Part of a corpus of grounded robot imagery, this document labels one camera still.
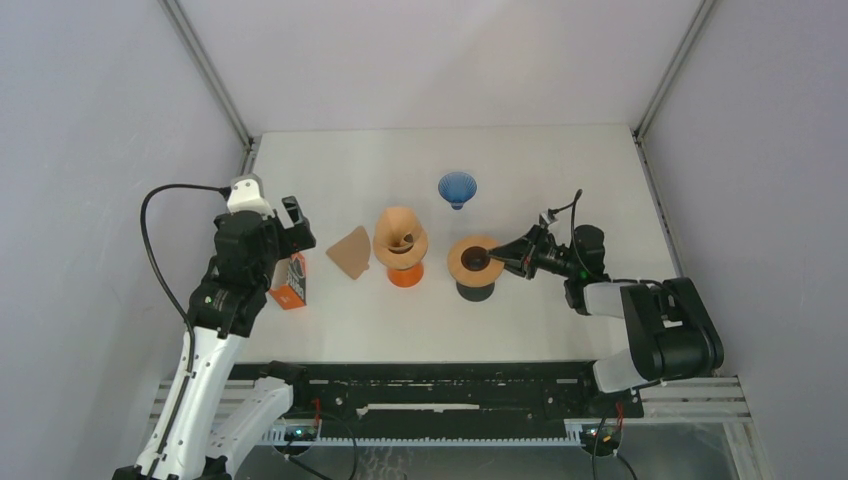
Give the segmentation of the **red black carafe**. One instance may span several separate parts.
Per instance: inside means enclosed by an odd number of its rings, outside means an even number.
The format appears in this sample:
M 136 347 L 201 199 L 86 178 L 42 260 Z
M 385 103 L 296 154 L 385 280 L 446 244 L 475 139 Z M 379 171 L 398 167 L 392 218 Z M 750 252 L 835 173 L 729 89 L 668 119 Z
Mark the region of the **red black carafe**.
M 462 253 L 460 260 L 462 266 L 470 272 L 483 271 L 490 264 L 487 250 L 480 246 L 473 246 L 466 249 Z M 457 283 L 457 290 L 460 296 L 471 302 L 481 302 L 488 299 L 494 292 L 494 288 L 494 283 L 481 287 L 471 287 Z

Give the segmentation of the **orange coffee filter box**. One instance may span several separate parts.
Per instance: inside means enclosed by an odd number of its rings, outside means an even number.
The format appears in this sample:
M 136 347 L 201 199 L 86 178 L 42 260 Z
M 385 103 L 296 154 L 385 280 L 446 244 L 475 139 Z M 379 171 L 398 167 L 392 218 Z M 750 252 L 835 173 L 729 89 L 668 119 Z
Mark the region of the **orange coffee filter box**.
M 283 310 L 307 305 L 306 259 L 301 253 L 277 262 L 269 294 Z

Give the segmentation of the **brown paper coffee filter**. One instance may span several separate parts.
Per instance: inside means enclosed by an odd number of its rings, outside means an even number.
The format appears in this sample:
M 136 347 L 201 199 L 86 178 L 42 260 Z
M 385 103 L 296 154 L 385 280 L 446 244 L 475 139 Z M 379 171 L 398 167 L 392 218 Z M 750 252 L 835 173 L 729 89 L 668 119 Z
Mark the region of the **brown paper coffee filter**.
M 380 215 L 373 242 L 387 246 L 393 253 L 404 253 L 421 237 L 428 238 L 428 234 L 415 211 L 409 207 L 394 206 L 386 208 Z
M 350 279 L 358 280 L 369 268 L 371 241 L 364 226 L 351 233 L 326 250 L 328 258 Z

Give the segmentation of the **blue glass dripper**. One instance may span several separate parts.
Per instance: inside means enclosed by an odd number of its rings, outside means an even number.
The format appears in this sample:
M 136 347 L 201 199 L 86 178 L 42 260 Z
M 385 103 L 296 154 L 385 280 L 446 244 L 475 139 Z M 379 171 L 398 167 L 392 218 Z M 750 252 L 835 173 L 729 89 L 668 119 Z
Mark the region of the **blue glass dripper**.
M 477 182 L 467 172 L 450 172 L 438 182 L 437 190 L 453 210 L 461 210 L 477 193 Z

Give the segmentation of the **orange glass carafe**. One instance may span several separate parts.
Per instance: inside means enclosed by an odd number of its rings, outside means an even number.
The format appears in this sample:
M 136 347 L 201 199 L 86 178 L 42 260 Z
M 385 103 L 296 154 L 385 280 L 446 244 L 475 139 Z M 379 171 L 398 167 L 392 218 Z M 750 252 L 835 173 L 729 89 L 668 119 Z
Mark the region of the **orange glass carafe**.
M 399 288 L 411 288 L 417 285 L 423 276 L 424 265 L 421 262 L 404 270 L 394 268 L 387 269 L 387 277 L 389 281 Z

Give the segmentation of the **wooden dripper ring holder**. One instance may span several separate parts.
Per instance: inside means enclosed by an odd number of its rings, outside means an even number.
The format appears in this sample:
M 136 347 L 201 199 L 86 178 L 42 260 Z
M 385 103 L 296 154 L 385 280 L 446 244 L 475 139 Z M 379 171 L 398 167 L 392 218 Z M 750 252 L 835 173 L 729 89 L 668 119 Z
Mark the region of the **wooden dripper ring holder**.
M 385 245 L 373 242 L 373 251 L 377 260 L 385 267 L 394 270 L 408 270 L 419 264 L 427 254 L 429 239 L 421 237 L 404 253 L 393 253 Z

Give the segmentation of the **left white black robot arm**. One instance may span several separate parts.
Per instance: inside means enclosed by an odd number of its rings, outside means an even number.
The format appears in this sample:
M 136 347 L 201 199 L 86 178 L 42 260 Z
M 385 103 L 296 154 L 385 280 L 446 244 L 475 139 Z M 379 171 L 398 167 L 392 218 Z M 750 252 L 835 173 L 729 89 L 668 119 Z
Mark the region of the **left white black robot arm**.
M 279 261 L 316 245 L 297 199 L 283 198 L 293 224 L 275 210 L 249 207 L 215 218 L 215 253 L 192 292 L 178 373 L 154 431 L 136 461 L 116 479 L 232 479 L 247 454 L 283 413 L 305 414 L 311 388 L 290 374 L 272 374 L 218 429 L 213 427 L 225 384 L 265 306 Z

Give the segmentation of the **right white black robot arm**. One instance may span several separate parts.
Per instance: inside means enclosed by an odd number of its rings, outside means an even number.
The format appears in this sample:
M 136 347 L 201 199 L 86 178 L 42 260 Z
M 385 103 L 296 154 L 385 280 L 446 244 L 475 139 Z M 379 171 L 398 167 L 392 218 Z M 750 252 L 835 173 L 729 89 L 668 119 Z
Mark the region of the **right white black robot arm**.
M 604 271 L 604 240 L 601 229 L 580 225 L 572 230 L 569 245 L 559 244 L 547 228 L 535 225 L 487 253 L 525 279 L 540 270 L 563 277 L 566 302 L 580 315 L 623 320 L 627 347 L 595 361 L 593 379 L 577 391 L 579 406 L 592 416 L 613 408 L 618 392 L 707 375 L 721 367 L 725 357 L 690 278 L 613 279 Z

